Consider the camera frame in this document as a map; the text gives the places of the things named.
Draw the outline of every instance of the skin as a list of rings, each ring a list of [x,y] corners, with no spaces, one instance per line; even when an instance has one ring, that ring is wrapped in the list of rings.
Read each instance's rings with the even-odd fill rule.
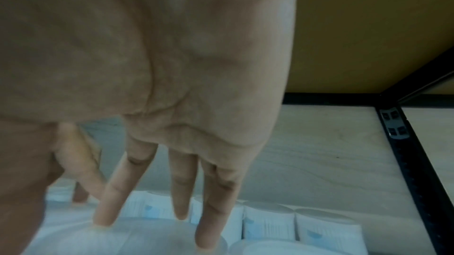
[[[195,240],[212,249],[275,124],[294,16],[295,0],[0,0],[0,249],[42,220],[56,123],[117,114],[127,156],[94,223],[113,224],[163,144],[178,218],[201,162]]]

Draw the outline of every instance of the metal shelf frame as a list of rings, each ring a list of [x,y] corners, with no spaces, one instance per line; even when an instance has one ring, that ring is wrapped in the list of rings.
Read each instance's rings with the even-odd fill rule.
[[[286,93],[283,104],[373,106],[435,252],[454,254],[454,206],[402,106],[454,108],[454,95],[421,94],[454,78],[454,47],[380,94]]]

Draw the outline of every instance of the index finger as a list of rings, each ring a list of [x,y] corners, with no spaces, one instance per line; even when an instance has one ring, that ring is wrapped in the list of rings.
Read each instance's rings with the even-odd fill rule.
[[[126,152],[105,187],[93,216],[93,223],[112,225],[123,204],[155,157],[157,144],[126,138]]]
[[[210,174],[205,174],[210,177],[210,180],[204,184],[211,186],[207,186],[210,192],[205,195],[207,198],[204,198],[202,217],[195,232],[195,242],[198,247],[207,250],[216,247],[235,206],[244,175],[245,170],[219,167],[211,168]]]

